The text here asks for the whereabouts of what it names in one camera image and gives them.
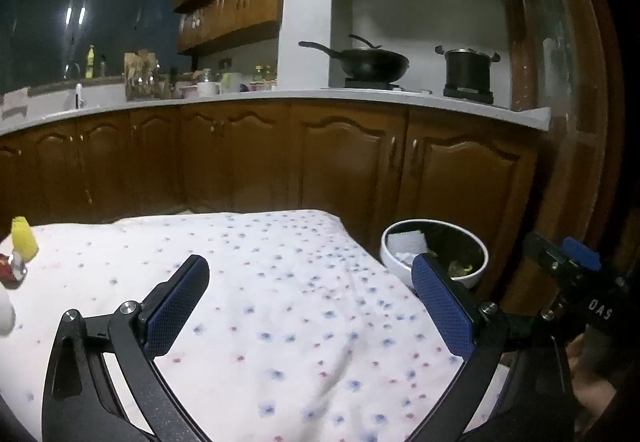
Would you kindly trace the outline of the person hand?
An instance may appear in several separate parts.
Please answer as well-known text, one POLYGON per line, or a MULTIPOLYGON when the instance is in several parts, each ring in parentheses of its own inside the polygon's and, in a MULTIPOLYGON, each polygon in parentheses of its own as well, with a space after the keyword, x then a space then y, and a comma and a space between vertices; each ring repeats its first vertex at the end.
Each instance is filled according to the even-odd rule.
POLYGON ((578 439, 596 423, 616 395, 612 384, 597 373, 607 347, 605 336, 588 327, 566 348, 574 396, 579 404, 575 422, 578 439))

